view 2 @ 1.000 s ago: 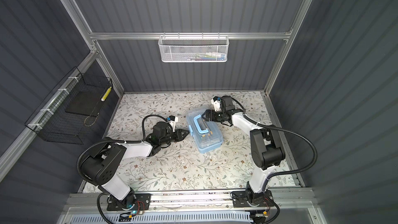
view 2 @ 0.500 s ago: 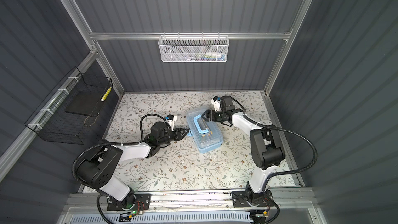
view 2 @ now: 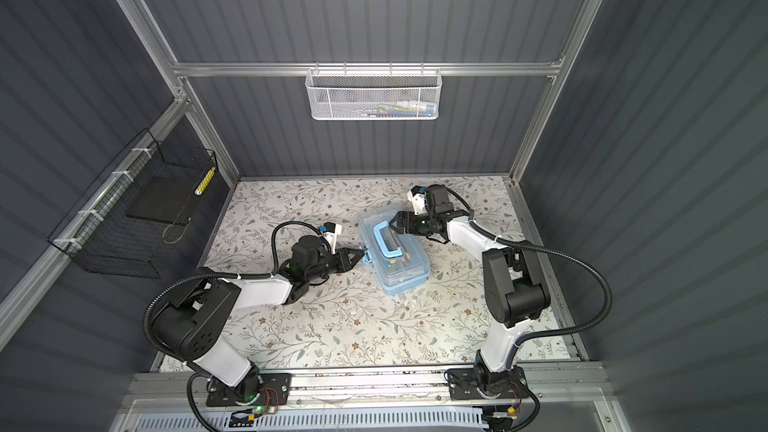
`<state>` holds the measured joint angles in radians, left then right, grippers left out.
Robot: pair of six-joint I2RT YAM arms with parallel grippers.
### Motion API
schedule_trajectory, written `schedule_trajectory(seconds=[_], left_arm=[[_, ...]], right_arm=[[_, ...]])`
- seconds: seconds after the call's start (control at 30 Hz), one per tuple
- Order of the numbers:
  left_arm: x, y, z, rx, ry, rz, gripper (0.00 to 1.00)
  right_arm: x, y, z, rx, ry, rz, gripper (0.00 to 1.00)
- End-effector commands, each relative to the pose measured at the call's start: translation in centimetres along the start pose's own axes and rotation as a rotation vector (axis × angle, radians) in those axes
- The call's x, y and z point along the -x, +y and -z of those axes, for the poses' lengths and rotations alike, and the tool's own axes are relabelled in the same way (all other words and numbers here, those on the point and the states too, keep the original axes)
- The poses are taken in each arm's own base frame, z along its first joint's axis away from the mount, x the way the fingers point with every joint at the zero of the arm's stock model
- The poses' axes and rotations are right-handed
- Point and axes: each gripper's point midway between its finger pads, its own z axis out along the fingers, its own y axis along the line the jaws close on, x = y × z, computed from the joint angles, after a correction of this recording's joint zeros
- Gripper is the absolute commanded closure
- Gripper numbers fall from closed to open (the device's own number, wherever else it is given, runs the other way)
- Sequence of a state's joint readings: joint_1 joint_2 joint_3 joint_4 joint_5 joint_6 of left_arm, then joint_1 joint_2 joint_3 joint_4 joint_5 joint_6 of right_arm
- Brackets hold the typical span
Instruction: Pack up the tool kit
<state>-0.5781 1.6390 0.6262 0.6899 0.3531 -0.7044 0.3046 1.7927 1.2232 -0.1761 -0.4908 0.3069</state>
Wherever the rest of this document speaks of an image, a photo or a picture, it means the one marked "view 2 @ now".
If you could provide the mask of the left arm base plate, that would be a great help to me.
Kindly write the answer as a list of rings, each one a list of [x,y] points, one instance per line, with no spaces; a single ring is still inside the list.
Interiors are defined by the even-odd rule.
[[[277,407],[287,404],[293,376],[289,373],[251,373],[239,385],[227,386],[219,379],[208,380],[205,404],[208,407]]]

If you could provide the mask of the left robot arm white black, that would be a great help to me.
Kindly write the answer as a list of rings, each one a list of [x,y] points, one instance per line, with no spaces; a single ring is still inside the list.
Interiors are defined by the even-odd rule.
[[[332,222],[276,225],[270,236],[270,271],[237,274],[201,268],[177,280],[147,306],[142,318],[146,339],[240,401],[254,400],[265,386],[259,367],[225,337],[230,316],[241,309],[293,304],[331,275],[352,271],[366,250],[338,246],[341,231]]]

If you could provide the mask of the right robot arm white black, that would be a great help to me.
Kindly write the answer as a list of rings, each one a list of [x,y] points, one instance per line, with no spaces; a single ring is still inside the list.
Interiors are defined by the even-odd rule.
[[[468,202],[448,186],[414,186],[408,192],[411,209],[399,211],[388,227],[400,235],[425,237],[463,248],[482,266],[487,310],[492,317],[488,336],[476,354],[472,376],[449,374],[456,388],[474,387],[484,397],[508,389],[522,346],[534,339],[572,335],[595,327],[607,318],[613,294],[603,274],[589,263],[565,252],[514,241],[494,234],[477,221]],[[589,273],[599,284],[603,302],[590,319],[568,327],[532,331],[530,327],[551,305],[551,293],[540,257],[558,257]]]

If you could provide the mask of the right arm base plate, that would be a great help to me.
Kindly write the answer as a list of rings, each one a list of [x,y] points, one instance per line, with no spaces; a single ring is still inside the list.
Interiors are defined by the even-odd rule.
[[[519,366],[502,372],[488,372],[481,367],[451,368],[443,373],[449,395],[455,401],[512,400],[530,397],[525,373]]]

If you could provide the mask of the light blue plastic tool box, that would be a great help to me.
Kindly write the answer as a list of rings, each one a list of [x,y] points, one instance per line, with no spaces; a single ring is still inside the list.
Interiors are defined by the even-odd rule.
[[[387,296],[424,285],[431,274],[427,254],[413,235],[398,234],[389,225],[398,212],[389,207],[363,214],[359,223],[366,248],[363,262],[373,266]]]

